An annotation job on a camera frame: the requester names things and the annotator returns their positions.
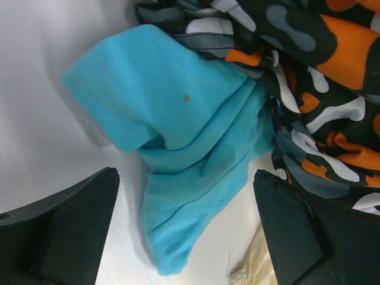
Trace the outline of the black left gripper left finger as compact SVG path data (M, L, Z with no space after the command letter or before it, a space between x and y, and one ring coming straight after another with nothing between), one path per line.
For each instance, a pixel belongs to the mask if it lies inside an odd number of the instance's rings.
M107 167L1 213L1 284L94 284L119 184Z

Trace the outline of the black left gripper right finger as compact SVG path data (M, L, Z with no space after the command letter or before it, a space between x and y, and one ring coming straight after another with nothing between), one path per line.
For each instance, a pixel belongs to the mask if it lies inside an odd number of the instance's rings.
M379 284L379 217L265 171L255 198L279 284Z

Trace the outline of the cream cloth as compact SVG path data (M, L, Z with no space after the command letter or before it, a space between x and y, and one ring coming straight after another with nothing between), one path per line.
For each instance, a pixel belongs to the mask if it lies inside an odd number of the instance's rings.
M229 276L229 284L278 285L261 223L240 266Z

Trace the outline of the turquoise cloth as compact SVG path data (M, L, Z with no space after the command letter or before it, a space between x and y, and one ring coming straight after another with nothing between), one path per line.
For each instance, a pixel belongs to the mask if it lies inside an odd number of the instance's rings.
M157 271L180 273L217 215L274 148L270 93L156 26L101 41L62 79L122 151L150 168L141 223Z

